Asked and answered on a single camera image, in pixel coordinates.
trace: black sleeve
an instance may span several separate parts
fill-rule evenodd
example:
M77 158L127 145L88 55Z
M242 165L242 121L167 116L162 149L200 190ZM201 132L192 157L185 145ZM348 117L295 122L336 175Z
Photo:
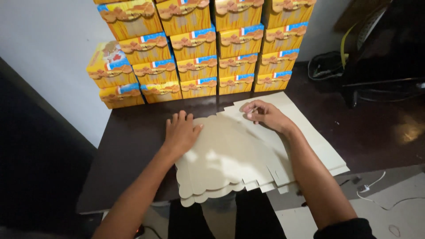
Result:
M313 236L314 239L324 238L352 238L352 239L376 239L372 235L369 221L364 218L354 218L346 222L339 222L318 230Z

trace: left hand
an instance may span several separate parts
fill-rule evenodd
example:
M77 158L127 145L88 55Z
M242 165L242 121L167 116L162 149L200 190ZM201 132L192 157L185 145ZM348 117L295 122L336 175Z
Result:
M173 115L173 120L167 120L162 147L178 160L193 147L203 127L202 124L193 127L193 114L188 114L186 118L186 112L180 111Z

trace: dark wooden table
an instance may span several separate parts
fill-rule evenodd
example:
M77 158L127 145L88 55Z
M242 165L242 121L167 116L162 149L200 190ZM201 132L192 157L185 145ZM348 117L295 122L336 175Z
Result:
M345 160L351 173L424 163L425 99L397 103L360 102L346 107L341 95L323 92L323 83L307 77L305 63L296 64L285 93ZM165 120L185 110L207 117L233 102L275 93L239 93L201 97L112 110L93 161L77 212L112 207L161 147ZM156 201L179 198L174 168L163 180Z

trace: forearm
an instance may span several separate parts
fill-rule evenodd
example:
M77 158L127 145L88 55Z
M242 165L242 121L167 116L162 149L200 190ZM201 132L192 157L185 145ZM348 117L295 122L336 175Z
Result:
M312 150L302 132L294 127L285 133L291 145L295 179L319 229L357 215L329 170Z
M161 148L139 177L115 202L97 228L93 239L134 237L159 185L173 165L174 157L167 149Z

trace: hand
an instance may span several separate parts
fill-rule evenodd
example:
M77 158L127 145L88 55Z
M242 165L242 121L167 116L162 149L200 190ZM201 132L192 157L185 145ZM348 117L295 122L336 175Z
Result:
M262 100L252 101L244 107L243 111L246 113L247 118L254 121L255 124L264 122L268 127L285 135L289 134L293 129L297 129L295 123L276 106Z
M193 127L193 114L188 114L187 119L185 111L174 114L172 121L170 119L167 120L165 142L162 147L175 160L178 160L193 147L203 126L197 125Z

